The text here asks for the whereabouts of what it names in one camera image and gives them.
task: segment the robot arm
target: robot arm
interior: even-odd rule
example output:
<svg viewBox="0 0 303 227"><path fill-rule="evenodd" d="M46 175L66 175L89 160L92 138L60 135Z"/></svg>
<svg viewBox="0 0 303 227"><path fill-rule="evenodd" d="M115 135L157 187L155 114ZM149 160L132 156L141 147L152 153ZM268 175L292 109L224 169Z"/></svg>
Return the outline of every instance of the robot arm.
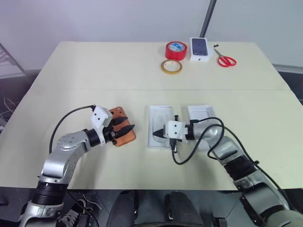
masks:
<svg viewBox="0 0 303 227"><path fill-rule="evenodd" d="M20 227L27 226L32 218L56 219L63 209L63 199L71 181L78 160L91 147L108 141L115 144L116 139L127 134L134 125L123 127L115 132L114 126L122 119L112 120L112 114L105 108L96 106L91 118L91 130L82 130L62 136L57 142L55 150L46 159L38 186L30 202L28 202L20 216Z"/></svg>
<svg viewBox="0 0 303 227"><path fill-rule="evenodd" d="M154 132L154 135L179 141L198 140L212 124L217 124L217 120L193 120L190 124L169 121L163 130ZM221 133L222 128L218 126L205 133L204 140L210 148L217 143ZM292 227L303 223L302 214L289 209L285 197L231 138L223 136L212 153L233 179L237 189L242 192L241 202L255 225Z"/></svg>

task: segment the smartphone box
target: smartphone box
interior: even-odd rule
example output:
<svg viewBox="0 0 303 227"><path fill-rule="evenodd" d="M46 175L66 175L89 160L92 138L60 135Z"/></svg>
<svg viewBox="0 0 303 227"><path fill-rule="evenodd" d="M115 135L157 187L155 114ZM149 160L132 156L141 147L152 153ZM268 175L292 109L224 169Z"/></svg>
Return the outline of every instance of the smartphone box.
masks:
<svg viewBox="0 0 303 227"><path fill-rule="evenodd" d="M191 61L209 61L213 56L213 49L209 48L207 39L190 38L190 60Z"/></svg>

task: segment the red tape roll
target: red tape roll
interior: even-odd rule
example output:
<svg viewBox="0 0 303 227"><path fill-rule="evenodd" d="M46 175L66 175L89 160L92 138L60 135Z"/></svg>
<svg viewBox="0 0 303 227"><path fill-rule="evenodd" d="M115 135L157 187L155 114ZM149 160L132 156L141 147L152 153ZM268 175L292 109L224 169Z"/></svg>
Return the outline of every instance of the red tape roll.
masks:
<svg viewBox="0 0 303 227"><path fill-rule="evenodd" d="M166 44L165 57L173 60L183 60L185 58L187 46L185 43L173 41Z"/></svg>

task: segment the white wall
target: white wall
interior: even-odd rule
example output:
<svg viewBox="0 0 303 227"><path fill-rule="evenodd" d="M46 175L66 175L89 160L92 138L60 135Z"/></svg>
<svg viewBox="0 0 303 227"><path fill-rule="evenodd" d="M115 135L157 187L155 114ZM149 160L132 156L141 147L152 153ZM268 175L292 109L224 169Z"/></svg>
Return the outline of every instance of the white wall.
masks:
<svg viewBox="0 0 303 227"><path fill-rule="evenodd" d="M303 0L218 0L205 36L253 41L272 63L303 67Z"/></svg>
<svg viewBox="0 0 303 227"><path fill-rule="evenodd" d="M188 41L209 1L0 0L0 43L35 70L61 41Z"/></svg>

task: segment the metal pole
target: metal pole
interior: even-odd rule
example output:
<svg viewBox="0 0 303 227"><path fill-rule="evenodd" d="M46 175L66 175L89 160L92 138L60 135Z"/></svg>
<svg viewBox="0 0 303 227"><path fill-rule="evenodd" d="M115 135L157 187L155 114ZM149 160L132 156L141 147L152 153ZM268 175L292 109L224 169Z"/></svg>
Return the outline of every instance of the metal pole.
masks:
<svg viewBox="0 0 303 227"><path fill-rule="evenodd" d="M205 20L204 20L204 23L203 23L203 27L202 27L202 30L201 30L201 33L200 33L200 38L205 37L206 31L207 31L207 28L208 28L208 24L209 24L209 21L212 17L212 14L213 14L213 11L214 11L214 6L216 5L216 2L217 2L217 0L211 0L210 3L209 3L208 10L207 10Z"/></svg>

